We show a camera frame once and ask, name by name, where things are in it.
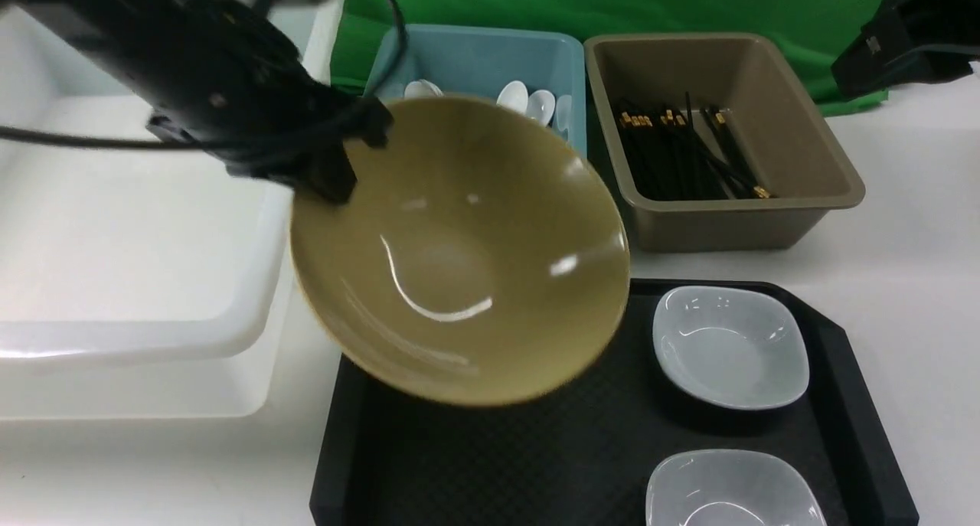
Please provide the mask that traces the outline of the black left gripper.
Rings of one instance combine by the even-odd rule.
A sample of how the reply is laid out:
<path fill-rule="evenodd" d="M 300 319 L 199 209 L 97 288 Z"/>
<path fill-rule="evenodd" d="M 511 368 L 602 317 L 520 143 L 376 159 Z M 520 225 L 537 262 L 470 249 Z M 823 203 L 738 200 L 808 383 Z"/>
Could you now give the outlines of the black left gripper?
<path fill-rule="evenodd" d="M 322 0 L 293 0 L 315 4 Z M 314 80 L 270 23 L 277 0 L 2 0 L 152 107 L 151 141 L 3 127 L 5 141 L 74 149 L 203 150 L 238 176 L 294 183 L 347 204 L 347 142 L 385 149 L 394 118 L 377 97 Z"/>

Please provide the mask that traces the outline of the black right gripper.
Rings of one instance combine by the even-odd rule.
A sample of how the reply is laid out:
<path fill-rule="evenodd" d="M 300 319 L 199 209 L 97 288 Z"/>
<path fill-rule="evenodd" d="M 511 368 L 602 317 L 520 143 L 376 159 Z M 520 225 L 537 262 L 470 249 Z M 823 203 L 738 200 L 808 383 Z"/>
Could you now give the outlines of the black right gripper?
<path fill-rule="evenodd" d="M 910 83 L 973 74 L 979 58 L 979 0 L 881 0 L 831 66 L 844 98 Z"/>

